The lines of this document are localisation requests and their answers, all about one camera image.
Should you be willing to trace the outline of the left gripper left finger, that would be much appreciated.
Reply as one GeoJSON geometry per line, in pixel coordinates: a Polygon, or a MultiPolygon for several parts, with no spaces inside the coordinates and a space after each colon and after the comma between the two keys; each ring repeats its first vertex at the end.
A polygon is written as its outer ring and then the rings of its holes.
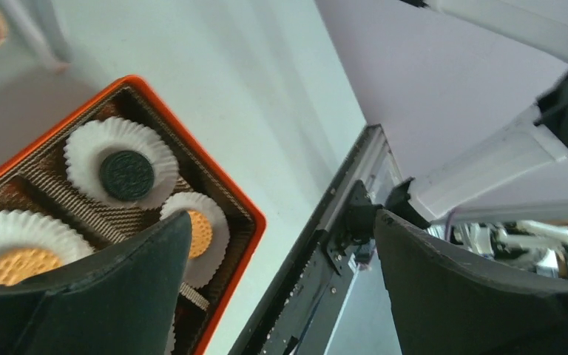
{"type": "Polygon", "coordinates": [[[163,354],[192,227],[171,216],[82,260],[0,286],[0,354],[163,354]]]}

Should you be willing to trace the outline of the round orange cookie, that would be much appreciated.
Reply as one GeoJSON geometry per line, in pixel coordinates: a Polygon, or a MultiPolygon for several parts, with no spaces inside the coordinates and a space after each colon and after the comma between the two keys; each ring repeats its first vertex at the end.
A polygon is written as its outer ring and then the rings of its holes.
{"type": "Polygon", "coordinates": [[[189,250],[189,259],[192,260],[204,254],[209,248],[214,235],[212,225],[204,213],[189,210],[191,220],[192,241],[189,250]]]}
{"type": "Polygon", "coordinates": [[[21,281],[63,266],[52,251],[43,248],[15,248],[0,254],[0,285],[21,281]]]}

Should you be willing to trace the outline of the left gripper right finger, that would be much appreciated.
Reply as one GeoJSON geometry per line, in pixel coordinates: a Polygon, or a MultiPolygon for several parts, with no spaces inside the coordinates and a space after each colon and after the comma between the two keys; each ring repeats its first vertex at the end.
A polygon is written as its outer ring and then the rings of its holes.
{"type": "Polygon", "coordinates": [[[431,237],[386,210],[377,253],[404,354],[568,354],[568,281],[431,237]]]}

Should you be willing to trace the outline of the metal tongs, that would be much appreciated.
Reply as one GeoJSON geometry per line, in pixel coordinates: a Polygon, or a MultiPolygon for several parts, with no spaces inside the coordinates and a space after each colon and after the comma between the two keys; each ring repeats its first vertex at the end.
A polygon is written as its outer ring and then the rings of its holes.
{"type": "Polygon", "coordinates": [[[72,62],[66,20],[53,0],[1,0],[0,9],[17,29],[43,67],[54,73],[72,62]]]}

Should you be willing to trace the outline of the orange tin box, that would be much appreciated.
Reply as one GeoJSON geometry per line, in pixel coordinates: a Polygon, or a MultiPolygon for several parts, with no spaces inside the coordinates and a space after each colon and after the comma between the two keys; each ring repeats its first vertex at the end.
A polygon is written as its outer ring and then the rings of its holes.
{"type": "Polygon", "coordinates": [[[118,79],[0,168],[0,212],[54,217],[95,249],[187,210],[209,231],[186,266],[171,354],[203,354],[266,218],[145,80],[118,79]]]}

